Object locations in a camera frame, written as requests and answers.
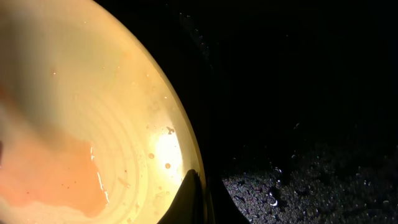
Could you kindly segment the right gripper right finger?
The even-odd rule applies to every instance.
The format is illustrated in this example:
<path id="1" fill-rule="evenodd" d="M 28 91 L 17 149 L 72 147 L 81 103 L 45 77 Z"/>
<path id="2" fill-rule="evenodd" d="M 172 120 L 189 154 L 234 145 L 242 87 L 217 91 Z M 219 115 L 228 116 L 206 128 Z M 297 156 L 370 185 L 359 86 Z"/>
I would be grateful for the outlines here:
<path id="1" fill-rule="evenodd" d="M 209 223 L 214 224 L 249 224 L 248 219 L 234 204 L 224 183 L 217 176 L 207 178 Z"/>

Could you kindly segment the yellow plate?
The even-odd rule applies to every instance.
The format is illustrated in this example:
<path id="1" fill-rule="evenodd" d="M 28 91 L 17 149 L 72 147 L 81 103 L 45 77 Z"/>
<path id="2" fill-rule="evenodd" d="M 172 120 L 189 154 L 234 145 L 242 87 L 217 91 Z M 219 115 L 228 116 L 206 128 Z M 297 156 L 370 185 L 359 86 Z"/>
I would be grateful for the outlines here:
<path id="1" fill-rule="evenodd" d="M 1 1 L 1 222 L 158 223 L 192 126 L 147 49 L 94 1 Z"/>

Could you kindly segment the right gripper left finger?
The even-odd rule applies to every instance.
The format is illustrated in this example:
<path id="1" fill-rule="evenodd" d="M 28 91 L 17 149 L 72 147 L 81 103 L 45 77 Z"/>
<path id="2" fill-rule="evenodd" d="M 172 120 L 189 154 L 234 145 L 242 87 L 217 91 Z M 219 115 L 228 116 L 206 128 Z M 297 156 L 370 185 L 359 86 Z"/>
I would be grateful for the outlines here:
<path id="1" fill-rule="evenodd" d="M 204 224 L 203 209 L 200 178 L 195 170 L 190 169 L 158 224 Z"/>

